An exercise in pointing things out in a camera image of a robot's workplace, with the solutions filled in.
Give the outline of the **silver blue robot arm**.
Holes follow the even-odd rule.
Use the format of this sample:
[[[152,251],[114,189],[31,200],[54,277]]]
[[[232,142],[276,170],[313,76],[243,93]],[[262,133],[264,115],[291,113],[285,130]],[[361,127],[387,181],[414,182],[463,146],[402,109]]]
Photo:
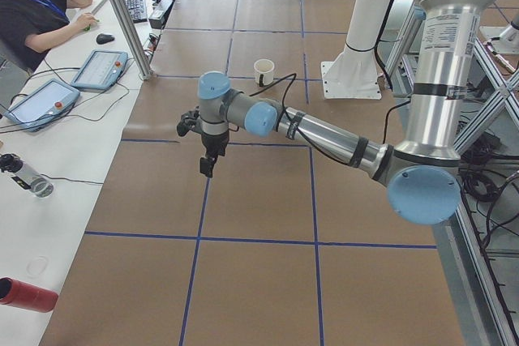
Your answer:
[[[405,139],[374,143],[275,100],[257,99],[230,86],[221,72],[198,82],[195,131],[205,155],[202,174],[212,176],[225,153],[229,125],[253,135],[272,131],[309,143],[326,156],[365,171],[387,189],[392,209],[416,224],[450,218],[461,200],[455,178],[460,156],[453,142],[482,12],[495,0],[418,0],[425,23]]]

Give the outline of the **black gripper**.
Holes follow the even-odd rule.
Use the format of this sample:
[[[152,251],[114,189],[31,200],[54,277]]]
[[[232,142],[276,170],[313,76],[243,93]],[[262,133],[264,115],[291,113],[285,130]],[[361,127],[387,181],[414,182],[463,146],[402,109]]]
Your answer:
[[[228,134],[209,135],[203,133],[201,140],[206,152],[205,156],[199,159],[199,170],[205,177],[212,177],[212,171],[217,164],[219,156],[225,156]]]

